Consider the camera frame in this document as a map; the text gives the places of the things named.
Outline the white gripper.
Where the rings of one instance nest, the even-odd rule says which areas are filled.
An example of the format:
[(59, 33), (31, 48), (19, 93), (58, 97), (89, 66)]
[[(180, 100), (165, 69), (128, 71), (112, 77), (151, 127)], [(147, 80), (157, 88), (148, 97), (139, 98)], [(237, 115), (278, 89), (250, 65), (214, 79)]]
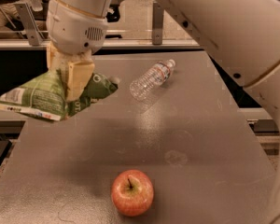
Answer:
[(61, 69), (66, 101), (75, 101), (91, 79), (95, 68), (91, 52), (104, 44), (107, 21), (50, 0), (46, 25), (51, 41), (46, 48), (47, 68)]

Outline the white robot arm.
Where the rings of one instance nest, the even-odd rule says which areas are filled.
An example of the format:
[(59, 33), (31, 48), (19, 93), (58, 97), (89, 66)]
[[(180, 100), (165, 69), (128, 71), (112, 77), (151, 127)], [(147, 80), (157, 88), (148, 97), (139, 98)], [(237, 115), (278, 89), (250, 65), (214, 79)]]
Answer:
[[(111, 1), (49, 1), (50, 65), (82, 61), (101, 48)], [(155, 1), (257, 100), (280, 132), (280, 2)], [(265, 224), (280, 224), (280, 152)]]

